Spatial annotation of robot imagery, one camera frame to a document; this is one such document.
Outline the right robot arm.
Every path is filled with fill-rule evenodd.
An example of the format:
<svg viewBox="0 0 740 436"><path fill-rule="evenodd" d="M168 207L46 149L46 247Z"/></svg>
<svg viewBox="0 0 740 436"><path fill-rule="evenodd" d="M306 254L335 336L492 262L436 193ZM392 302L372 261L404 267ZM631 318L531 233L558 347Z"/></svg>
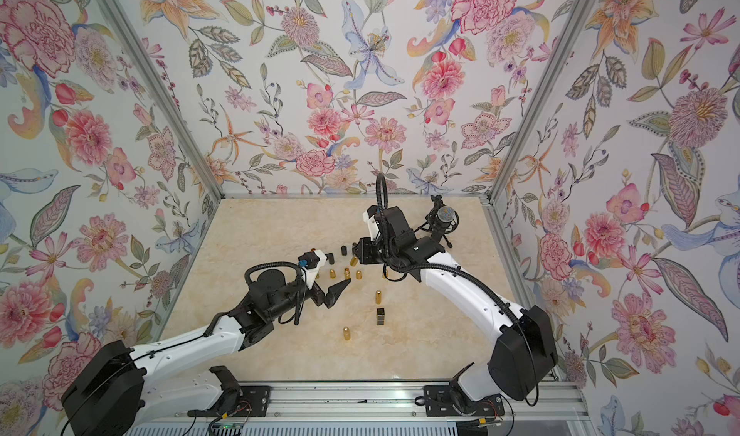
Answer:
<svg viewBox="0 0 740 436"><path fill-rule="evenodd" d="M449 234L460 216L439 195L424 224L410 226L404 212L389 204L385 175L378 174L375 205L363 214L368 237L353 247L360 264L378 264L383 275L408 277L443 295L484 333L493 346L491 359L460 370L450 382L454 405L466 411L474 402L501 395L510 401L535 406L540 384L558 362L555 339L545 311L524 308L496 293L465 271L451 254Z"/></svg>

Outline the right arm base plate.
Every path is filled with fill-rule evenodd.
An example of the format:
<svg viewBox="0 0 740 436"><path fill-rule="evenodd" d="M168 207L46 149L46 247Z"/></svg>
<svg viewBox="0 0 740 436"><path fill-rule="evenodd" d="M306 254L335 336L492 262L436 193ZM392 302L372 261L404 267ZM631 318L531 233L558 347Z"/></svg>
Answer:
<svg viewBox="0 0 740 436"><path fill-rule="evenodd" d="M501 418L506 415L503 398L495 395L490 399L472 401L462 391L449 385L427 385L414 404L423 407L428 417Z"/></svg>

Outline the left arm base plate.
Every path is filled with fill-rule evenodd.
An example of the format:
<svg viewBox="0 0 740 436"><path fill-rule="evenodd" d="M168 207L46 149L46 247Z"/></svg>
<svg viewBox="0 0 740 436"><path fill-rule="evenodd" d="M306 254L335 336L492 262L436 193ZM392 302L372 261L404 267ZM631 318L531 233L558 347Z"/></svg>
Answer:
<svg viewBox="0 0 740 436"><path fill-rule="evenodd" d="M267 415L272 391L270 386L242 386L239 391L224 391L206 414L220 418L263 418Z"/></svg>

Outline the aluminium front rail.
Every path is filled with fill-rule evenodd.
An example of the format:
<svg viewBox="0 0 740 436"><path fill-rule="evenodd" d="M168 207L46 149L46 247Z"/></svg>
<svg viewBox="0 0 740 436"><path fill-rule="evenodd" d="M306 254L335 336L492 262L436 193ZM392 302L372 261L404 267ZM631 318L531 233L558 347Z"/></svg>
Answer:
<svg viewBox="0 0 740 436"><path fill-rule="evenodd" d="M237 405L237 418L266 421L420 420L431 411L447 410L443 418L460 420L453 408L450 386L442 381L280 381L245 382L249 403ZM572 384L545 381L528 402L493 397L499 416L516 421L587 421L580 391Z"/></svg>

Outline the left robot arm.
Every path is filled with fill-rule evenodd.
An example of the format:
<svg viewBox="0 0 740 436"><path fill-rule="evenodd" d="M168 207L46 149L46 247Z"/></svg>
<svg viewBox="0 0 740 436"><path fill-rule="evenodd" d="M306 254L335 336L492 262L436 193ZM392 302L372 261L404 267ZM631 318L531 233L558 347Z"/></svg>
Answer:
<svg viewBox="0 0 740 436"><path fill-rule="evenodd" d="M295 278L286 280L283 264L248 269L247 294L232 309L219 312L204 327L169 340L127 347L115 341L102 347L62 397L72 435L123 435L133 426L183 412L215 420L250 408L239 380L226 366L213 366L194 378L181 372L256 345L283 323L298 323L304 303L333 307L350 285L345 279L327 290L315 282L316 269L291 264Z"/></svg>

